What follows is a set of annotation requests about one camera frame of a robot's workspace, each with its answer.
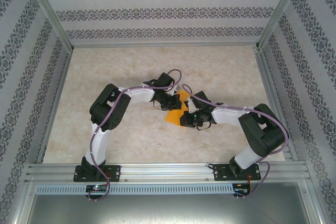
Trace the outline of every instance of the patterned wallpaper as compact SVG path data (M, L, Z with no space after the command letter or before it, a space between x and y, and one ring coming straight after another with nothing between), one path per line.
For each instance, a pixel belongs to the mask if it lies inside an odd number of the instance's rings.
M336 223L336 0L291 0L264 48L297 154Z
M68 54L37 0L0 0L0 223L40 150Z
M279 0L50 0L72 43L257 42Z

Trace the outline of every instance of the enclosure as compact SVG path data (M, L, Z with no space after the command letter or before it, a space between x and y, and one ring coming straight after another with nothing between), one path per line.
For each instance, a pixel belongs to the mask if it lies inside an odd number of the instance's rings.
M0 223L336 223L335 14L336 0L0 0ZM241 127L178 127L141 103L107 147L118 182L88 202L96 183L73 176L92 103L176 68L213 102L269 105L290 139L266 180L236 201L246 181L208 166L248 146Z

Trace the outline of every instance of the marble floor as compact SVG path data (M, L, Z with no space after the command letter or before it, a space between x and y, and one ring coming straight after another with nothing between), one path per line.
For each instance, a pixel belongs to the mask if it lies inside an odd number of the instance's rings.
M173 68L182 71L182 83L195 93L203 90L213 102L268 103L251 46L75 49L44 163L81 162L91 137L89 108L108 83L136 86ZM170 124L165 116L152 103L129 106L112 132L107 163L227 162L248 144L240 127L198 131Z

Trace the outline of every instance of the black mounting bracket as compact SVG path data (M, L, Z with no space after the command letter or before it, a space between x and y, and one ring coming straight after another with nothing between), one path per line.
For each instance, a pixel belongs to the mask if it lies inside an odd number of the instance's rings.
M261 180L259 166L251 165L236 177L230 170L230 164L209 164L208 167L213 170L215 181L238 181L238 180Z
M120 165L104 165L102 171L109 177L110 182L119 182ZM98 179L92 176L82 165L77 165L74 174L74 182L106 182L104 176Z

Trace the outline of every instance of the purple cable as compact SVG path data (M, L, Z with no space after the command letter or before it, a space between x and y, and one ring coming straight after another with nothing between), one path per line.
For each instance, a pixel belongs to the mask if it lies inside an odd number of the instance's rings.
M235 107L235 106L227 106L227 105L224 105L224 104L222 104L222 105L218 105L218 104L215 104L215 103L212 103L212 102L208 102L208 101L206 101L206 100L204 100L204 99L202 99L202 98L199 98L199 97L193 95L193 94L192 94L193 91L192 91L192 89L190 88L189 85L187 85L187 84L182 84L182 88L183 88L184 91L187 92L191 97L193 97L193 98L195 98L195 99L197 99L197 100L199 100L199 101L201 101L201 102L204 102L204 103L206 103L206 104L209 104L209 105L211 105L211 106L215 106L215 107L219 107L219 108L223 108L223 109L235 110L235 111L242 111L242 110L243 110L243 111L249 111L249 112L257 113L257 114L259 114L259 115L262 115L262 116L264 116L264 117L266 117L266 118L272 120L272 121L273 121L277 126L279 126L279 128L282 130L283 135L285 136L285 143L284 143L284 145L283 145L280 149L271 152L269 155L271 155L271 154L276 154L276 153L281 152L281 151L282 151L283 149L285 149L286 146L288 145L288 135L287 135L287 132L286 132L285 128L283 127L283 125L282 125L280 122L278 122L278 120L276 120L276 119L273 118L272 116L270 116L270 115L268 115L268 114L266 114L266 113L264 113L264 112L254 110L254 109L241 108L241 107ZM262 157L262 158L259 159L256 163L267 164L268 168L267 168L266 174L264 175L264 177L263 177L262 180L260 181L259 185L258 185L258 186L257 186L257 187L256 187L256 188L255 188L255 189L248 195L248 196L253 195L253 194L255 193L255 191L256 191L256 190L262 185L262 183L265 181L265 179L266 179L266 177L267 177L267 175L268 175L268 173L269 173L269 170L270 170L270 164L269 164L268 162L266 162L266 161L261 162L264 158L266 158L266 157Z
M114 102L112 108L110 109L109 113L107 114L107 116L104 118L104 120L98 125L98 127L97 127L96 130L94 131L94 133L93 133L93 135L92 135L92 137L91 137L91 140L90 140L90 156L91 156L91 159L92 159L92 162L93 162L95 168L96 168L96 169L97 169L97 170L104 176L104 178L106 179L106 182L107 182L107 186L108 186L108 189L106 190L106 193L105 193L103 196L101 196L100 198L95 199L95 200L94 200L95 202L104 199L104 198L108 195L108 193L109 193L109 191L110 191L110 188L111 188L111 183L110 183L110 179L109 179L109 177L102 171L102 169L100 169L99 165L97 164L97 162L96 162L96 160L94 159L94 156L93 156L93 150L92 150L93 140L95 139L95 137L96 137L96 135L97 135L99 129L100 129L100 128L106 123L106 121L109 119L109 117L111 116L111 114L112 114L114 108L116 107L117 103L119 102L121 96L122 96L124 93L126 93L127 91L132 90L132 89L144 89L144 88L146 88L146 89L168 89L168 88L172 88L172 87L176 86L176 85L181 81L181 79L182 79L182 72L181 72L179 69L172 69L172 70L170 70L170 71L168 72L168 74L170 74L170 73L173 72L173 71L177 71L177 72L179 72L179 73L180 73L180 77L179 77L179 79L178 79L175 83L173 83L173 84L171 84L171 85L169 85L169 86L167 86L167 87L150 87L150 86L145 86L145 85L143 85L143 86L130 87L130 88L128 88L128 89L124 89L123 91L121 91L120 94L118 95L117 99L115 100L115 102ZM88 194L89 201L93 200L93 199L90 198L90 195L91 195L91 191L90 191L89 194Z

